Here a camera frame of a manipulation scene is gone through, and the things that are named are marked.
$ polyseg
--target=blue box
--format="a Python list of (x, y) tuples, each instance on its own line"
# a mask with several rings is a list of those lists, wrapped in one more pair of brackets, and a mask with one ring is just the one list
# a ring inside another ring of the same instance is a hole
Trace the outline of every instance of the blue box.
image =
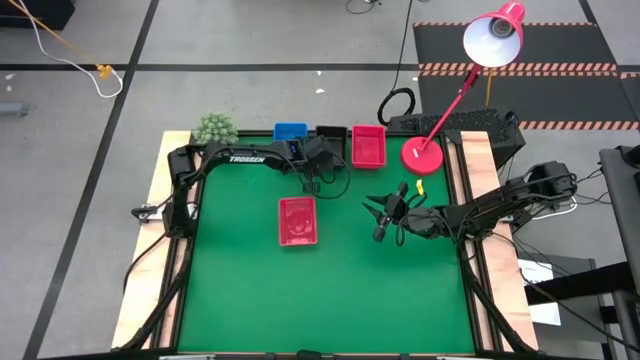
[(276, 123), (273, 128), (273, 140), (293, 140), (307, 136), (306, 123)]

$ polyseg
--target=red tray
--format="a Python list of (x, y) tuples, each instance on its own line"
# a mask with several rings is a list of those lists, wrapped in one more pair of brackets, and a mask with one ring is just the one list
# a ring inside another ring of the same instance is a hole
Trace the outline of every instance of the red tray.
[(351, 135), (351, 163), (358, 169), (379, 169), (387, 164), (385, 127), (354, 125)]
[(318, 242), (316, 200), (311, 196), (282, 198), (278, 213), (280, 246)]

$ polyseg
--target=red desk lamp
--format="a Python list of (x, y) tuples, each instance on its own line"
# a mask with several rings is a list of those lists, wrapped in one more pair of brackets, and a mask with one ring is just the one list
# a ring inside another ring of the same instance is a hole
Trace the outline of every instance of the red desk lamp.
[(467, 90), (475, 83), (483, 67), (501, 67), (512, 62), (523, 44), (522, 19), (524, 5), (508, 2), (496, 12), (484, 14), (473, 20), (464, 32), (462, 43), (467, 55), (475, 63), (440, 121), (428, 137), (413, 137), (402, 146), (402, 163), (416, 175), (428, 175), (440, 168), (444, 155), (433, 138), (458, 105)]

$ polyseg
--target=lamp base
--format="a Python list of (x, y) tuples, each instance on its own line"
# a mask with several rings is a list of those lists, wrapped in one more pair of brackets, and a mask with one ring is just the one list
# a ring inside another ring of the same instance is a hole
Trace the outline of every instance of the lamp base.
[(420, 147), (426, 141), (425, 137), (413, 137), (402, 145), (402, 163), (404, 167), (416, 175), (433, 174), (442, 166), (444, 154), (440, 145), (430, 141), (424, 150)]

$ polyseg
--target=yellow object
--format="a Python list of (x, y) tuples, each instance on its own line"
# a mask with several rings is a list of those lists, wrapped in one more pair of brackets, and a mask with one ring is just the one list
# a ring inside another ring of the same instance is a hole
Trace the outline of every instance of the yellow object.
[(484, 106), (489, 106), (489, 100), (491, 99), (491, 78), (493, 78), (493, 69), (489, 68), (489, 78), (487, 79), (487, 96), (484, 99)]
[(94, 64), (96, 69), (100, 72), (100, 79), (102, 79), (102, 80), (107, 79), (111, 75), (111, 73), (113, 71), (113, 68), (111, 67), (111, 65), (106, 65), (105, 66), (105, 65), (102, 65), (102, 64), (98, 64), (97, 61), (95, 61), (95, 59), (91, 55), (89, 55), (89, 54), (85, 53), (84, 51), (80, 50), (79, 48), (75, 47), (73, 44), (71, 44), (70, 42), (65, 40), (62, 36), (58, 35), (55, 31), (49, 29), (49, 27), (47, 25), (43, 24), (35, 16), (31, 15), (29, 10), (27, 10), (26, 8), (23, 8), (20, 4), (16, 3), (15, 0), (8, 0), (8, 1), (9, 1), (9, 3), (11, 3), (11, 5), (15, 6), (18, 10), (22, 11), (25, 15), (27, 15), (29, 18), (31, 18), (31, 20), (33, 20), (36, 24), (40, 25), (43, 29), (47, 30), (47, 32), (49, 32), (49, 34), (53, 35), (53, 37), (55, 37), (56, 39), (60, 40), (69, 49), (71, 49), (71, 51), (75, 52), (80, 57), (83, 57), (88, 62)]
[(422, 187), (422, 179), (419, 179), (418, 181), (416, 181), (416, 187), (418, 188), (418, 194), (420, 194), (420, 196), (424, 195), (424, 188)]

